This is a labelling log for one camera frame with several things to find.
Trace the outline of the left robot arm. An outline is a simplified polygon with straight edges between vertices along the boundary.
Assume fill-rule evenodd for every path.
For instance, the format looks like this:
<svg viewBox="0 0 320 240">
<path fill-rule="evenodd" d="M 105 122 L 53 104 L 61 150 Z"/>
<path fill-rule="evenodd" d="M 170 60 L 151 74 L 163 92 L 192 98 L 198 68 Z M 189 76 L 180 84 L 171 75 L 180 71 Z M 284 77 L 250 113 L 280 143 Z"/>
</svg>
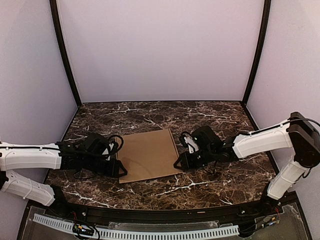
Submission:
<svg viewBox="0 0 320 240">
<path fill-rule="evenodd" d="M 0 190 L 47 207 L 65 203 L 66 198 L 60 187 L 36 182 L 16 170 L 87 170 L 118 179 L 128 174 L 116 158 L 123 145 L 124 140 L 119 135 L 106 138 L 98 133 L 91 133 L 76 143 L 58 141 L 43 145 L 17 145 L 1 142 Z"/>
</svg>

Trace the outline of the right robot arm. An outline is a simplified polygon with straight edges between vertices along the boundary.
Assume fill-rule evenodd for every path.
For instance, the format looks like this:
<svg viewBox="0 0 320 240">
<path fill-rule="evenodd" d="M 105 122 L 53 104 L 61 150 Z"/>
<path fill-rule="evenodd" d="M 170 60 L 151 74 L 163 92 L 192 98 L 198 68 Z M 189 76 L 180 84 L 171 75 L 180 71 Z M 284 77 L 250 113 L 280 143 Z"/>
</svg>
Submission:
<svg viewBox="0 0 320 240">
<path fill-rule="evenodd" d="M 179 155 L 174 168 L 187 171 L 209 163 L 231 163 L 251 155 L 279 149 L 292 149 L 294 155 L 266 187 L 264 195 L 280 200 L 300 178 L 306 178 L 320 163 L 319 122 L 305 118 L 299 112 L 278 124 L 256 131 L 239 133 L 224 140 L 206 125 L 189 133 L 181 133 L 179 140 L 187 150 Z"/>
</svg>

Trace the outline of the brown cardboard box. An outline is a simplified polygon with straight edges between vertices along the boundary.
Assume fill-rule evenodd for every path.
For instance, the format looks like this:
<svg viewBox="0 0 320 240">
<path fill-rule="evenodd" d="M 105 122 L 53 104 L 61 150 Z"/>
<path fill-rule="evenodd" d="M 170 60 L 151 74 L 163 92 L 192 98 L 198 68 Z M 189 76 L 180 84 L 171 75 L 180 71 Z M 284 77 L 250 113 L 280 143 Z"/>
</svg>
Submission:
<svg viewBox="0 0 320 240">
<path fill-rule="evenodd" d="M 124 144 L 117 153 L 127 170 L 120 184 L 157 179 L 182 173 L 174 168 L 179 153 L 170 129 L 122 136 Z"/>
</svg>

